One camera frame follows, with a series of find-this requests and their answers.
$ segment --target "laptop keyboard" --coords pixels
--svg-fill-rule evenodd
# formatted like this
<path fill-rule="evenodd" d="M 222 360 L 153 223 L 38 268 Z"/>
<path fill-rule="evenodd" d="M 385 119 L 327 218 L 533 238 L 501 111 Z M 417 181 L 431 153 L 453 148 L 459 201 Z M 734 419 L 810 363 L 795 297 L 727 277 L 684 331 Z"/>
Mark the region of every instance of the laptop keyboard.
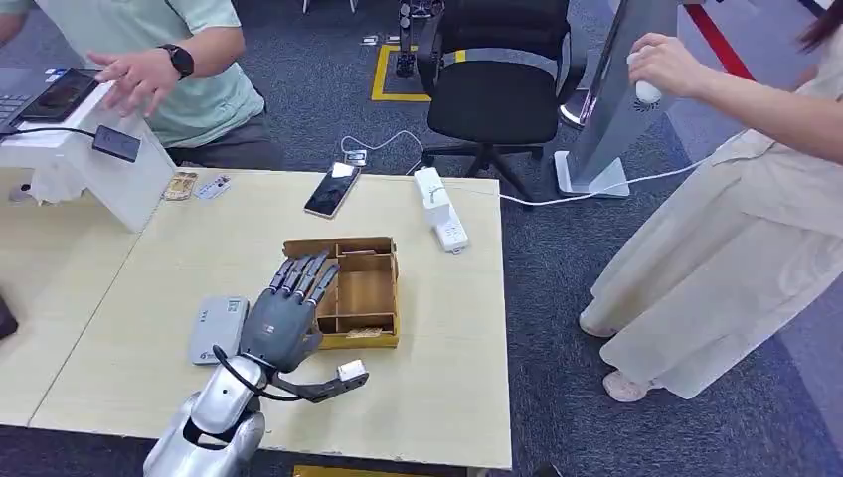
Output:
<path fill-rule="evenodd" d="M 16 115 L 30 98 L 26 94 L 0 94 L 0 121 Z"/>

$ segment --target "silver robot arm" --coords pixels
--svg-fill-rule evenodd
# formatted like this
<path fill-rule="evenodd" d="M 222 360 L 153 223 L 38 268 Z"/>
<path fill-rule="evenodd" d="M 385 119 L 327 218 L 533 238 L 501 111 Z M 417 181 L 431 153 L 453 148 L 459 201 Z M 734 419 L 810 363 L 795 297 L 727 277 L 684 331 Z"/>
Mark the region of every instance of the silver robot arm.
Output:
<path fill-rule="evenodd" d="M 313 327 L 316 306 L 336 277 L 336 265 L 316 280 L 328 252 L 288 260 L 244 323 L 240 352 L 220 365 L 205 388 L 179 408 L 143 463 L 145 477 L 234 477 L 257 452 L 265 433 L 260 398 L 322 402 L 362 386 L 369 374 L 361 361 L 339 367 L 318 385 L 283 380 L 313 353 L 322 334 Z M 285 395 L 267 393 L 274 386 Z M 213 438 L 216 444 L 206 443 Z"/>

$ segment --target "man's hand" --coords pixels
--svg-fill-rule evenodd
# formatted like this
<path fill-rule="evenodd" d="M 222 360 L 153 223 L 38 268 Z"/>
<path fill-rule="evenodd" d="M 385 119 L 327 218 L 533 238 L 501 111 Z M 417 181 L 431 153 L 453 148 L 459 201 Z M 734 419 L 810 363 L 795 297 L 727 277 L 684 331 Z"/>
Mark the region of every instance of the man's hand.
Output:
<path fill-rule="evenodd" d="M 26 13 L 0 13 L 0 47 L 21 33 L 26 17 Z"/>
<path fill-rule="evenodd" d="M 124 55 L 88 53 L 87 57 L 105 67 L 96 75 L 97 81 L 115 81 L 104 104 L 107 109 L 120 105 L 122 116 L 129 115 L 145 100 L 148 104 L 143 115 L 151 116 L 181 77 L 170 54 L 161 48 Z"/>

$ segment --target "red line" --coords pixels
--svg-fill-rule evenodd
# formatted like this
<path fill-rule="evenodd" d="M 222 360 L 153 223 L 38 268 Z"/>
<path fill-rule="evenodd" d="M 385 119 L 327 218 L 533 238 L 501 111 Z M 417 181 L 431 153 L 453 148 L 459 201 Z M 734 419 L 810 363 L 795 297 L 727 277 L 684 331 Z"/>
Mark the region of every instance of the red line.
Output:
<path fill-rule="evenodd" d="M 726 71 L 732 75 L 755 81 L 756 78 L 752 73 L 750 73 L 750 69 L 744 65 L 744 62 L 741 61 L 741 57 L 739 57 L 738 54 L 735 53 L 735 50 L 732 49 L 732 46 L 729 45 L 729 41 L 726 40 L 726 37 L 724 37 L 720 29 L 717 28 L 717 25 L 715 25 L 714 21 L 711 19 L 703 6 L 685 5 L 685 9 L 688 10 L 688 15 L 690 15 L 691 19 L 694 20 L 694 23 L 697 24 L 697 28 L 700 29 L 700 33 L 702 33 L 706 41 L 709 42 L 709 46 L 712 50 L 714 50 L 715 55 L 717 55 L 717 58 L 720 59 L 720 63 L 723 64 Z"/>

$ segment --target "green t-shirt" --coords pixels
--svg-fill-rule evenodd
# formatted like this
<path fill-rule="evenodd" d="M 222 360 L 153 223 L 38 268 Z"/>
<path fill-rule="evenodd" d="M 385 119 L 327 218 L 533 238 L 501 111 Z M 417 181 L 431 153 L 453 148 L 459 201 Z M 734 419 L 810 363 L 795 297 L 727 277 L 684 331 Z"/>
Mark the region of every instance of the green t-shirt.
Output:
<path fill-rule="evenodd" d="M 0 13 L 37 3 L 82 58 L 177 43 L 209 27 L 238 27 L 231 0 L 0 0 Z M 233 64 L 219 75 L 185 78 L 149 118 L 165 147 L 196 147 L 263 111 L 263 98 Z"/>

